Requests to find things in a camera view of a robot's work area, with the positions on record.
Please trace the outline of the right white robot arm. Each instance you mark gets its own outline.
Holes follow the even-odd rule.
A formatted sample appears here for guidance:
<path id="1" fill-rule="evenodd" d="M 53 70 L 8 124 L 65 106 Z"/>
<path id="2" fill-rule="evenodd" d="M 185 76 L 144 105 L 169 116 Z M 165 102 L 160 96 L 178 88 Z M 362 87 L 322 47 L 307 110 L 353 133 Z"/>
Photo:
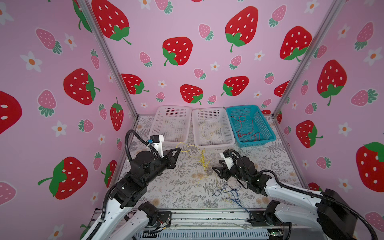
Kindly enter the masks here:
<path id="1" fill-rule="evenodd" d="M 357 222 L 361 221 L 371 238 L 378 239 L 373 226 L 335 191 L 312 191 L 284 184 L 271 170 L 257 171 L 247 157 L 231 151 L 221 156 L 220 166 L 213 167 L 213 171 L 222 180 L 235 178 L 245 189 L 273 198 L 264 213 L 256 217 L 256 223 L 297 224 L 320 230 L 330 240 L 352 240 Z"/>

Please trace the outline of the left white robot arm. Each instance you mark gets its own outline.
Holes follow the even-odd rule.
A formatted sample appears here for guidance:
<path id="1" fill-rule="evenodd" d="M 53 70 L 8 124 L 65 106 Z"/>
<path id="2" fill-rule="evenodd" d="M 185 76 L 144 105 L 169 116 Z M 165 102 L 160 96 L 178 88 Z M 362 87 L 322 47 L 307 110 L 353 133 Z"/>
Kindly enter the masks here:
<path id="1" fill-rule="evenodd" d="M 132 158 L 129 138 L 134 135 L 148 150 Z M 164 137 L 150 136 L 146 141 L 134 130 L 125 135 L 125 151 L 131 169 L 107 191 L 102 212 L 83 236 L 84 240 L 132 240 L 135 234 L 158 221 L 159 210 L 150 202 L 141 204 L 130 217 L 129 213 L 148 191 L 148 185 L 167 169 L 174 169 L 180 148 L 163 150 Z"/>

